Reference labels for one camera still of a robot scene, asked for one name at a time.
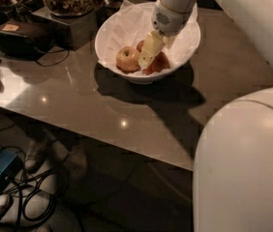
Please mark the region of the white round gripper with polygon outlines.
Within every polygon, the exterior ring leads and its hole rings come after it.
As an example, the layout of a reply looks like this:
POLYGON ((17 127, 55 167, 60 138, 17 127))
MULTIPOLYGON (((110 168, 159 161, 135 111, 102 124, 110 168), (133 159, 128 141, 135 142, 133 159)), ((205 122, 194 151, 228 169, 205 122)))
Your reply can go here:
POLYGON ((151 16, 155 30, 146 35, 138 58, 138 64, 143 70, 149 67, 164 46, 166 48, 173 46, 175 35, 179 34, 186 26, 191 14, 192 7, 190 5, 168 4, 164 0, 156 1, 151 16))

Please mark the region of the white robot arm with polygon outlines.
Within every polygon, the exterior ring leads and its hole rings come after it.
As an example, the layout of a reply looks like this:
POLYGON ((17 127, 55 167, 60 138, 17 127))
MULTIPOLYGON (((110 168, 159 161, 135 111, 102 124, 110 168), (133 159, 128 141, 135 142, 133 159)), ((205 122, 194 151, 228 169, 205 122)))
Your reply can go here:
MULTIPOLYGON (((197 0, 157 0, 139 63, 178 34, 197 0)), ((273 69, 273 0, 216 0, 273 69)), ((273 232, 273 88, 221 108, 197 144, 194 232, 273 232)))

